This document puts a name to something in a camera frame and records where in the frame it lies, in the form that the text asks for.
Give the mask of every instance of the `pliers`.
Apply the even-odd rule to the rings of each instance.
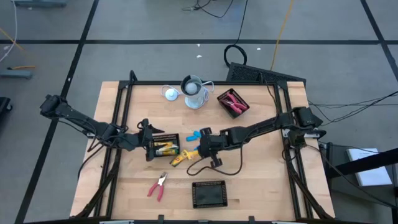
[[[224,104],[226,104],[227,106],[230,106],[232,108],[232,110],[234,110],[235,112],[237,112],[238,114],[242,114],[242,110],[247,110],[247,106],[244,106],[241,103],[238,103],[238,101],[236,100],[235,96],[230,94],[230,93],[226,93],[227,97],[229,97],[232,102],[224,99],[222,100],[222,102]]]
[[[163,188],[164,188],[163,182],[166,179],[166,177],[167,177],[167,173],[163,172],[163,174],[159,177],[159,180],[156,183],[154,183],[154,185],[149,189],[149,192],[147,195],[148,197],[150,197],[152,195],[152,193],[154,192],[154,190],[156,189],[157,186],[160,186],[159,194],[157,196],[157,201],[159,202],[162,199]]]

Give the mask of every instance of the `wooden tabletop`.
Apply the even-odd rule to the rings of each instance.
[[[288,86],[292,107],[308,106],[303,83],[289,82]],[[234,88],[250,105],[250,109],[236,119],[231,119],[216,99],[229,88]],[[102,84],[95,120],[111,122],[117,90],[118,82]],[[166,133],[179,133],[182,149],[189,151],[199,144],[199,141],[185,140],[194,130],[211,127],[216,133],[221,129],[249,126],[275,116],[274,102],[265,86],[215,86],[214,93],[210,93],[209,101],[199,110],[188,108],[183,96],[169,102],[159,94],[159,90],[160,86],[156,85],[133,86],[127,120],[128,132],[137,132],[137,123],[148,118],[155,128]],[[121,120],[122,112],[123,107],[118,121]],[[307,144],[317,146],[316,140],[313,139],[307,140]],[[141,148],[131,152],[123,151],[112,218],[155,220],[158,215],[163,214],[166,220],[248,220],[248,216],[251,215],[254,215],[256,220],[295,220],[286,164],[281,156],[282,150],[280,131],[274,131],[254,138],[244,146],[243,168],[238,175],[226,176],[212,170],[204,170],[194,177],[186,173],[187,167],[193,161],[183,161],[177,167],[172,167],[169,162],[173,157],[155,158],[146,162],[145,150]],[[71,215],[80,212],[96,192],[104,152],[105,150],[98,153],[82,170]],[[319,152],[310,147],[303,148],[301,152],[308,189],[325,211],[334,216]],[[237,171],[239,150],[221,151],[219,156],[223,160],[221,170]],[[191,172],[208,165],[210,160],[205,159]],[[158,202],[156,195],[159,190],[156,190],[152,197],[147,197],[147,193],[163,171],[169,174],[164,184],[163,198]],[[226,181],[227,207],[193,209],[192,182],[207,180]],[[302,216],[305,217],[302,195],[299,189],[297,192],[300,196]],[[104,194],[102,214],[107,201],[108,192]]]

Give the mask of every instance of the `yellow cable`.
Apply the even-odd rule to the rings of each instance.
[[[35,67],[36,67],[35,65],[25,65],[25,66],[17,66],[17,67],[14,67],[12,69],[15,70],[15,69],[35,68]]]
[[[282,33],[283,33],[284,29],[285,29],[287,18],[289,17],[289,14],[292,11],[292,8],[293,8],[293,0],[290,0],[289,10],[286,13],[284,23],[282,24],[282,27],[280,28],[278,39],[276,40],[275,49],[274,49],[274,56],[272,57],[272,63],[271,63],[271,68],[270,68],[271,71],[274,68],[274,62],[275,62],[275,58],[276,58],[276,53],[278,52],[279,40],[282,37]]]
[[[6,31],[4,31],[2,28],[0,28],[0,31],[9,39],[12,41],[12,43],[15,44],[15,46],[17,46],[19,49],[24,50],[19,44],[17,44],[17,42],[15,42],[15,40],[13,38],[11,38],[8,33]]]

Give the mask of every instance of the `blue object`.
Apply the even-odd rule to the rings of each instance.
[[[195,136],[198,137],[198,138],[201,138],[201,134],[200,134],[199,131],[194,131],[194,132],[193,132],[193,135],[195,135]]]
[[[188,136],[187,137],[187,141],[194,141],[196,139],[198,139],[198,137],[196,137],[196,136]]]

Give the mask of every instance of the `small container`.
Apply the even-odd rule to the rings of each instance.
[[[178,146],[178,149],[171,149],[168,151],[160,152],[159,150],[155,151],[155,157],[164,157],[164,156],[175,156],[180,154],[180,136],[178,134],[162,134],[158,136],[154,136],[153,140],[150,142],[150,146],[155,146],[155,142],[173,142],[174,145]]]
[[[232,101],[226,94],[230,93],[233,96],[235,96],[236,100],[238,101],[238,103],[241,103],[242,105],[246,106],[247,109],[246,110],[242,110],[243,114],[245,111],[247,111],[250,106],[241,98],[241,96],[239,96],[239,94],[232,88],[230,88],[229,90],[227,90],[225,93],[221,94],[220,96],[217,97],[218,102],[220,103],[220,105],[228,112],[228,114],[233,118],[237,118],[239,115],[239,113],[235,112],[231,107],[225,105],[223,102],[221,102],[221,100],[227,99],[228,101]]]

